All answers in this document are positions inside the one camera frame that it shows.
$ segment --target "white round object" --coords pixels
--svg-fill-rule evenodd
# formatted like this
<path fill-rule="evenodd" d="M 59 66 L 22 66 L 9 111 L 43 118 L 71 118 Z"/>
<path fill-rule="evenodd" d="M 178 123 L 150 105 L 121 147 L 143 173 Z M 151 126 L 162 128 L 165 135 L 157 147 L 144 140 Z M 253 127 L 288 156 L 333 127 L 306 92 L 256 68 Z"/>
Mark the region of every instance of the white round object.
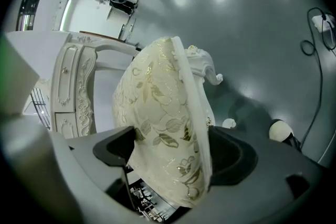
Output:
<path fill-rule="evenodd" d="M 222 123 L 222 127 L 227 128 L 227 129 L 231 129 L 236 127 L 236 121 L 234 119 L 226 119 L 223 121 Z"/>
<path fill-rule="evenodd" d="M 269 138 L 275 141 L 282 142 L 284 141 L 290 134 L 293 134 L 293 130 L 289 125 L 284 121 L 277 121 L 274 123 L 269 129 Z"/>

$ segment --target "gray floor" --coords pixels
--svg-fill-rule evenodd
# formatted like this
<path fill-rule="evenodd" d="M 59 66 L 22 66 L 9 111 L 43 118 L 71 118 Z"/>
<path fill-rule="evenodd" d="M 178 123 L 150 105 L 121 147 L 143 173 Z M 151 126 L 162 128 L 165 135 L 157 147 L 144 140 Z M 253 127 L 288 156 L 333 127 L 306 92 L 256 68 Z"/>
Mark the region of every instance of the gray floor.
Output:
<path fill-rule="evenodd" d="M 327 10 L 323 0 L 140 0 L 129 41 L 145 46 L 180 36 L 185 47 L 208 51 L 224 76 L 217 87 L 205 83 L 217 125 L 233 118 L 238 129 L 267 137 L 271 121 L 282 119 L 301 139 L 319 95 L 317 61 L 300 50 L 300 42 L 311 39 L 306 13 L 315 6 Z M 336 126 L 336 59 L 314 33 L 323 97 L 303 152 L 318 161 Z M 325 156 L 321 163 L 328 162 Z"/>

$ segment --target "wall outlet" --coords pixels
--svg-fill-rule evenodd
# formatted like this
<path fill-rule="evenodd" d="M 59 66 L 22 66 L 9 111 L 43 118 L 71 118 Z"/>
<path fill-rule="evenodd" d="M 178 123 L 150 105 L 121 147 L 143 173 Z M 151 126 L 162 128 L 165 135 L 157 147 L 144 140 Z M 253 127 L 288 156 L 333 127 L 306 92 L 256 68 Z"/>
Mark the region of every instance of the wall outlet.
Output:
<path fill-rule="evenodd" d="M 322 19 L 322 15 L 314 16 L 311 20 L 313 21 L 315 27 L 320 33 L 322 33 L 322 24 L 323 24 L 323 32 L 330 30 L 330 26 L 327 22 L 331 24 L 332 28 L 335 27 L 333 21 L 328 15 L 326 15 L 326 20 Z"/>

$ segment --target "person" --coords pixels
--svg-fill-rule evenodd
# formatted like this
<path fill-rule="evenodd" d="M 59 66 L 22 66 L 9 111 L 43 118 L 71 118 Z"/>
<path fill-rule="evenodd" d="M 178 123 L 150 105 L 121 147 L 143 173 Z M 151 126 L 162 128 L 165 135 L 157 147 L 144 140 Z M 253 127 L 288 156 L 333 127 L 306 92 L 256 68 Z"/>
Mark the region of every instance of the person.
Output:
<path fill-rule="evenodd" d="M 95 0 L 97 2 L 99 2 L 99 4 L 106 4 L 109 3 L 110 6 L 115 7 L 125 13 L 127 13 L 128 15 L 131 15 L 134 11 L 134 9 L 137 7 L 136 4 L 130 2 L 130 1 L 126 1 L 125 3 L 116 3 L 113 0 Z"/>

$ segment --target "cream fabric with gold leaf pattern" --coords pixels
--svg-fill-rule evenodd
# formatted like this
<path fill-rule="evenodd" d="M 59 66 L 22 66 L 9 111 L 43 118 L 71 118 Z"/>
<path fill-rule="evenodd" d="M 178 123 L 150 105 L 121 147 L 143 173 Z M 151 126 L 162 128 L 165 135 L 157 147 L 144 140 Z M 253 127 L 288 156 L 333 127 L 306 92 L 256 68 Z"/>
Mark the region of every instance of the cream fabric with gold leaf pattern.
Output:
<path fill-rule="evenodd" d="M 116 127 L 134 126 L 129 164 L 163 198 L 193 207 L 204 192 L 200 153 L 171 39 L 159 39 L 132 61 L 113 94 Z"/>

